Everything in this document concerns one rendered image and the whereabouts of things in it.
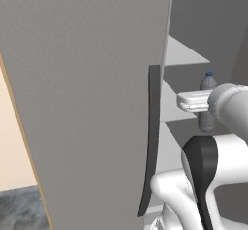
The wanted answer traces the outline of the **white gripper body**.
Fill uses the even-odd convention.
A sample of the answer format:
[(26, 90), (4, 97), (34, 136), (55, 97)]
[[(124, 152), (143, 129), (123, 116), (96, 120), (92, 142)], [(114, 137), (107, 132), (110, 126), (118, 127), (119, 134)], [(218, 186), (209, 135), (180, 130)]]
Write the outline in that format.
[(181, 92), (176, 96), (177, 106), (185, 112), (206, 112), (211, 90)]

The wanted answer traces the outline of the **grey freezer door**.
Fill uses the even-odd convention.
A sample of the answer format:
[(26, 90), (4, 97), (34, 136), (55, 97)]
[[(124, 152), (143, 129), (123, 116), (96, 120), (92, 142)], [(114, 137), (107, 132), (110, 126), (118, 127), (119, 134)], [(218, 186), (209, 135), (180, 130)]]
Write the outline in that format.
[(170, 0), (0, 0), (0, 54), (53, 230), (142, 230), (148, 70)]

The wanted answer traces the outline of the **grey freezer interior with shelves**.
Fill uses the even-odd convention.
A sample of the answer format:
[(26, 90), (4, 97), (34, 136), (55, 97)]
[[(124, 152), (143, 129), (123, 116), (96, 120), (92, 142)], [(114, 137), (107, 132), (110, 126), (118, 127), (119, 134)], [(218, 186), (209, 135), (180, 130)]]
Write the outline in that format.
[[(206, 72), (213, 73), (217, 86), (225, 83), (248, 86), (248, 0), (170, 0), (168, 16), (164, 60), (160, 67), (160, 129), (155, 174), (182, 167), (181, 151), (190, 138), (230, 132), (215, 118), (214, 130), (202, 132), (198, 127), (199, 112), (181, 110), (176, 102), (178, 93), (201, 91)], [(214, 195), (220, 216), (247, 224), (248, 214), (239, 210), (247, 192), (248, 183), (216, 188)], [(162, 209), (163, 201), (152, 192), (143, 216), (143, 230), (150, 229)]]

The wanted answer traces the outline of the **clear water bottle blue cap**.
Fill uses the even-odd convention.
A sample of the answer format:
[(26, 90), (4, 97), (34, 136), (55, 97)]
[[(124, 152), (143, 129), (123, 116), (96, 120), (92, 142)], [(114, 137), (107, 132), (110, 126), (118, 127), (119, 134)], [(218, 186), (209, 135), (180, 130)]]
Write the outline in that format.
[[(206, 72), (201, 81), (200, 90), (211, 90), (217, 87), (212, 72)], [(210, 112), (199, 112), (198, 127), (202, 132), (212, 132), (215, 128), (215, 119)]]

